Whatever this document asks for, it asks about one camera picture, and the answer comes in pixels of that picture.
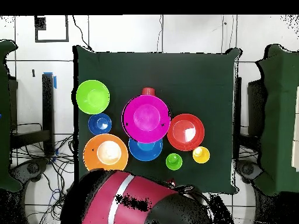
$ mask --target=green cloth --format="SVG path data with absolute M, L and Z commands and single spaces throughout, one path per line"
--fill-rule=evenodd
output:
M 299 192 L 299 173 L 291 166 L 296 92 L 299 86 L 299 53 L 271 45 L 267 58 L 258 62 L 265 76 L 268 97 L 260 163 L 265 170 L 255 184 L 266 195 Z
M 16 50 L 10 40 L 0 41 L 0 188 L 11 192 L 22 189 L 20 182 L 9 175 L 11 154 L 11 106 L 9 101 L 6 56 Z
M 121 113 L 126 103 L 140 95 L 144 87 L 155 89 L 173 110 L 174 116 L 190 113 L 197 116 L 205 128 L 204 146 L 210 151 L 210 160 L 198 164 L 192 151 L 173 148 L 163 138 L 161 154 L 151 162 L 141 162 L 130 154 L 125 171 L 155 181 L 174 179 L 179 184 L 194 184 L 202 192 L 236 192 L 231 185 L 232 161 L 232 101 L 234 88 L 234 61 L 240 50 L 227 54 L 156 54 L 133 52 L 89 52 L 77 46 L 79 84 L 95 79 L 103 82 L 110 92 L 110 103 L 104 111 L 112 119 L 110 134 L 128 145 L 128 136 L 121 125 Z M 93 137 L 88 129 L 90 115 L 79 110 L 79 177 L 87 173 L 83 150 Z M 166 157 L 178 153 L 183 164 L 172 171 L 166 166 Z

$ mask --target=pink bowl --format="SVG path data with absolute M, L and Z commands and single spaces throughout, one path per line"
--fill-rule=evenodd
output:
M 121 121 L 127 135 L 144 144 L 163 138 L 171 124 L 167 105 L 151 95 L 131 99 L 123 109 Z

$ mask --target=green bowl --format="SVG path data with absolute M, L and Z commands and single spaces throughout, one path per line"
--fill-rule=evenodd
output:
M 76 101 L 79 109 L 84 113 L 99 114 L 107 108 L 110 93 L 102 82 L 86 80 L 77 89 Z
M 171 153 L 166 158 L 166 165 L 170 170 L 177 170 L 180 169 L 180 167 L 183 164 L 182 158 L 175 153 Z

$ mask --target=yellow bowl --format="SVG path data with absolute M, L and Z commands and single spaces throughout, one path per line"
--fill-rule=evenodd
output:
M 207 148 L 199 146 L 193 150 L 193 159 L 197 163 L 205 163 L 210 158 L 210 152 Z

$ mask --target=blue bowl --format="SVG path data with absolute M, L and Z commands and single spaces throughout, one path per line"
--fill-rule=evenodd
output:
M 111 119 L 105 113 L 92 115 L 88 120 L 88 128 L 94 135 L 108 133 L 111 130 L 111 126 Z
M 142 162 L 149 162 L 157 158 L 163 147 L 162 139 L 152 143 L 141 143 L 133 139 L 129 139 L 128 148 L 131 154 Z

